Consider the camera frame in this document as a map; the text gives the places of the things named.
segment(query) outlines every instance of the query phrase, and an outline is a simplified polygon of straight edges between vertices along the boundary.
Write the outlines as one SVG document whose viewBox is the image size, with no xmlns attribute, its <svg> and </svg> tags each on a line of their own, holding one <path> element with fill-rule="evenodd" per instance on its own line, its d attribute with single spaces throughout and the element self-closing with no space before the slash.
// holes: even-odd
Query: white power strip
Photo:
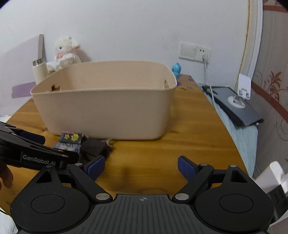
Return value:
<svg viewBox="0 0 288 234">
<path fill-rule="evenodd" d="M 274 161 L 257 177 L 255 183 L 265 192 L 269 193 L 277 186 L 281 185 L 283 192 L 288 192 L 288 174 L 285 174 L 279 162 Z M 288 217 L 288 211 L 276 222 L 272 223 L 273 226 Z"/>
</svg>

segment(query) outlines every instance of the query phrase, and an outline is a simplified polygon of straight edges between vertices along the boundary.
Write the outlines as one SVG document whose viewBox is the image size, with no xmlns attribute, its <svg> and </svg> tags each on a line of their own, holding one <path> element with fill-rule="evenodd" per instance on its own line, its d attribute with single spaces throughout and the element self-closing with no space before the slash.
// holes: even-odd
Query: floral wall pattern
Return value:
<svg viewBox="0 0 288 234">
<path fill-rule="evenodd" d="M 263 29 L 252 78 L 250 104 L 263 117 L 258 126 L 256 170 L 278 161 L 288 172 L 288 11 L 263 0 Z"/>
</svg>

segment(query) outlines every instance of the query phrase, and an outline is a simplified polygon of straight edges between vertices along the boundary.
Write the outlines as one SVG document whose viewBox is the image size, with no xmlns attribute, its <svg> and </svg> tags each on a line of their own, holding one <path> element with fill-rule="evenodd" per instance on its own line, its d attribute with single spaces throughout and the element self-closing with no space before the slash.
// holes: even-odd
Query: purple sticker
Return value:
<svg viewBox="0 0 288 234">
<path fill-rule="evenodd" d="M 36 82 L 20 84 L 12 87 L 12 98 L 30 97 L 30 90 L 36 85 Z"/>
</svg>

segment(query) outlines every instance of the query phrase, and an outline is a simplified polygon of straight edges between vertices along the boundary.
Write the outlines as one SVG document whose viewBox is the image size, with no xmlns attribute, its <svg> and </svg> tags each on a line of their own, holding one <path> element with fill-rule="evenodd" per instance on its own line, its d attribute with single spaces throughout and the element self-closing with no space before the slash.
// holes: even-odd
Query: yellow star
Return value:
<svg viewBox="0 0 288 234">
<path fill-rule="evenodd" d="M 70 138 L 70 135 L 69 134 L 65 134 L 64 138 L 67 140 Z"/>
<path fill-rule="evenodd" d="M 71 140 L 72 140 L 72 141 L 76 141 L 76 140 L 78 140 L 78 138 L 79 138 L 79 136 L 78 136 L 78 134 L 76 134 L 76 133 L 74 133 L 74 134 L 71 136 Z"/>
</svg>

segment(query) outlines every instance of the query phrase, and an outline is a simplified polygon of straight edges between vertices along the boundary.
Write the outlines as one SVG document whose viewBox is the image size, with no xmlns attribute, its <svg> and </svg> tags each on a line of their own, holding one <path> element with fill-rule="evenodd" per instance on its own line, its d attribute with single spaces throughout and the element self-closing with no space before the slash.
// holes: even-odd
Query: wooden tabletop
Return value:
<svg viewBox="0 0 288 234">
<path fill-rule="evenodd" d="M 105 171 L 96 182 L 113 197 L 122 194 L 174 195 L 186 180 L 178 172 L 177 158 L 185 155 L 196 164 L 208 163 L 216 169 L 243 161 L 227 129 L 203 92 L 189 77 L 182 77 L 176 88 L 170 118 L 164 136 L 155 141 L 116 141 L 106 161 Z M 33 100 L 29 100 L 8 123 L 41 134 L 46 146 L 53 147 L 59 136 L 48 132 Z M 14 182 L 2 186 L 1 204 L 6 212 L 17 194 L 37 173 L 35 170 L 9 166 Z"/>
</svg>

